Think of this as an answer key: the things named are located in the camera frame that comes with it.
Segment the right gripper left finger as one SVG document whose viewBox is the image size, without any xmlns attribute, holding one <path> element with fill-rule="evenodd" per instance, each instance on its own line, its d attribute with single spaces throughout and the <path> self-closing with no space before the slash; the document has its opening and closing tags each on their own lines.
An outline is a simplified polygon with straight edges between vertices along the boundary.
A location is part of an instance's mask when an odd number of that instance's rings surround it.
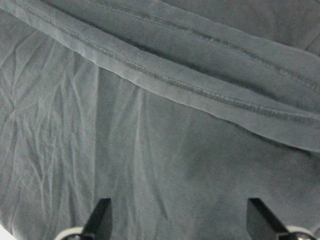
<svg viewBox="0 0 320 240">
<path fill-rule="evenodd" d="M 110 240 L 113 229 L 112 199 L 101 198 L 82 230 L 83 240 Z"/>
</svg>

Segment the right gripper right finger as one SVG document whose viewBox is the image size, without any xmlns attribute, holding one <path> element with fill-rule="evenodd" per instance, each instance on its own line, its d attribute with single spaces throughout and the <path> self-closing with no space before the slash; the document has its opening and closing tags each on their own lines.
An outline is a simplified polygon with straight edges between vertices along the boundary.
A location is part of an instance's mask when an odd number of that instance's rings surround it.
<svg viewBox="0 0 320 240">
<path fill-rule="evenodd" d="M 246 229 L 252 240 L 288 240 L 289 230 L 260 198 L 247 200 Z"/>
</svg>

